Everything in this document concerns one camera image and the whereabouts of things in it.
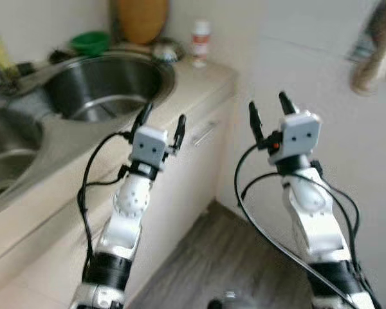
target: sink basin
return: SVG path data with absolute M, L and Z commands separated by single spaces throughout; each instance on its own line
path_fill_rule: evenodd
M 173 87 L 170 65 L 129 52 L 73 61 L 44 85 L 63 118 L 85 122 L 111 120 L 149 101 L 157 106 Z
M 41 136 L 41 128 L 31 118 L 0 109 L 0 194 L 33 162 Z

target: small bottle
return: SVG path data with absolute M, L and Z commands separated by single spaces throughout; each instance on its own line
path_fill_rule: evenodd
M 209 40 L 210 23 L 202 19 L 197 20 L 192 31 L 193 66 L 197 68 L 206 66 Z

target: wooden floor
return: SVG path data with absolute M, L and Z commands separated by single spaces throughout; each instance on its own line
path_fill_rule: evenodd
M 251 226 L 213 204 L 200 217 L 131 309 L 205 309 L 233 290 L 256 308 L 311 308 L 304 273 Z

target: black joint segment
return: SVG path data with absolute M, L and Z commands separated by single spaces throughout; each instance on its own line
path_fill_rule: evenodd
M 128 133 L 127 137 L 125 137 L 125 139 L 129 141 L 130 145 L 133 144 L 134 134 L 136 133 L 137 129 L 146 123 L 152 109 L 153 103 L 149 102 L 144 105 L 143 109 L 137 115 L 131 131 Z
M 280 100 L 280 103 L 282 104 L 283 113 L 285 115 L 296 113 L 296 107 L 293 105 L 291 100 L 289 100 L 288 96 L 285 94 L 284 91 L 281 91 L 279 93 L 279 100 Z
M 207 309 L 223 309 L 223 303 L 218 299 L 213 299 L 209 302 Z
M 124 290 L 132 261 L 107 253 L 96 253 L 87 266 L 83 282 Z
M 363 292 L 359 280 L 354 275 L 353 265 L 348 261 L 315 263 L 310 266 L 345 294 Z M 315 296 L 336 295 L 316 277 L 308 275 L 308 279 Z
M 123 179 L 123 177 L 126 175 L 128 170 L 129 170 L 129 167 L 127 165 L 122 165 L 118 174 L 117 174 L 117 178 Z
M 150 171 L 148 173 L 146 173 L 144 171 L 144 169 L 140 170 L 139 169 L 140 164 L 148 165 L 150 167 Z M 151 166 L 150 164 L 143 163 L 141 161 L 133 161 L 130 168 L 129 168 L 129 173 L 143 176 L 143 177 L 146 177 L 152 181 L 155 181 L 157 174 L 159 173 L 159 170 L 157 168 Z
M 310 162 L 304 154 L 290 156 L 289 158 L 276 162 L 277 172 L 281 175 L 293 174 L 299 169 L 308 169 L 310 167 Z
M 122 136 L 123 136 L 123 138 L 124 138 L 125 140 L 130 140 L 130 138 L 131 138 L 131 133 L 128 132 L 128 131 L 126 131 L 126 132 L 123 132 L 123 133 L 122 133 Z
M 310 166 L 314 167 L 317 170 L 320 177 L 323 176 L 323 168 L 319 160 L 313 160 L 312 162 L 310 162 Z
M 280 145 L 283 141 L 283 133 L 273 131 L 271 135 L 263 140 L 262 144 L 258 145 L 258 149 L 268 149 L 269 155 L 273 155 L 280 150 Z
M 250 114 L 250 127 L 253 132 L 253 136 L 256 139 L 257 145 L 261 144 L 264 140 L 262 133 L 262 122 L 260 120 L 259 111 L 256 108 L 255 103 L 252 101 L 249 103 Z
M 123 309 L 124 304 L 122 304 L 120 301 L 112 301 L 110 305 L 110 309 Z
M 186 127 L 186 116 L 180 115 L 178 127 L 176 128 L 176 132 L 174 133 L 174 145 L 173 148 L 175 150 L 179 150 L 181 147 L 181 144 L 183 143 L 183 139 L 185 137 L 185 127 Z

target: wooden cutting board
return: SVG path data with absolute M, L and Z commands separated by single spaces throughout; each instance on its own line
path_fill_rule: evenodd
M 168 0 L 118 0 L 118 17 L 124 36 L 137 44 L 158 36 L 167 18 Z

